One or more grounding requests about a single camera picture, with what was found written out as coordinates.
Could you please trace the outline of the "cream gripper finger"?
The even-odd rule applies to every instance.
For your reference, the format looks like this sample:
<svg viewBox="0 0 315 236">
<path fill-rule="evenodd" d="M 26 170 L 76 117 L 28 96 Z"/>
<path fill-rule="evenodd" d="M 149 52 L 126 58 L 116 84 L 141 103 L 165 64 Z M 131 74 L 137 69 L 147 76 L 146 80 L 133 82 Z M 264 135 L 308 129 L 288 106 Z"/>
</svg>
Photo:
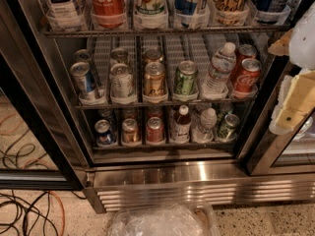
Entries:
<svg viewBox="0 0 315 236">
<path fill-rule="evenodd" d="M 276 118 L 276 125 L 292 131 L 315 108 L 315 72 L 293 77 Z"/>
<path fill-rule="evenodd" d="M 268 48 L 268 52 L 276 56 L 288 56 L 288 47 L 292 32 L 293 29 L 288 30 Z"/>
</svg>

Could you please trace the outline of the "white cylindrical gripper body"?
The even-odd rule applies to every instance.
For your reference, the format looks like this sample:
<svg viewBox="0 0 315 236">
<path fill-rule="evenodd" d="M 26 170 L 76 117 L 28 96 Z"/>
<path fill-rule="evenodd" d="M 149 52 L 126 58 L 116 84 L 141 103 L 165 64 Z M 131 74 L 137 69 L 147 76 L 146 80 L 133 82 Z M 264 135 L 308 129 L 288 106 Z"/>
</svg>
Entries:
<svg viewBox="0 0 315 236">
<path fill-rule="evenodd" d="M 296 76 L 285 75 L 269 130 L 275 135 L 293 131 L 315 108 L 315 71 L 302 69 Z"/>
</svg>

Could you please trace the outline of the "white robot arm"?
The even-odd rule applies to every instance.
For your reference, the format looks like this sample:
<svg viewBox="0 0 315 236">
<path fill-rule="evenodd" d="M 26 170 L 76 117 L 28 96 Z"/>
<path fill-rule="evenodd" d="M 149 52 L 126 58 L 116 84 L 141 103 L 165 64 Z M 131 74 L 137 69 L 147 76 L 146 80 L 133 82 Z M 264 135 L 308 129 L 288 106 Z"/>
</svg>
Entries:
<svg viewBox="0 0 315 236">
<path fill-rule="evenodd" d="M 315 107 L 315 2 L 296 25 L 274 42 L 268 52 L 288 56 L 301 71 L 285 76 L 269 130 L 275 135 L 293 131 Z"/>
</svg>

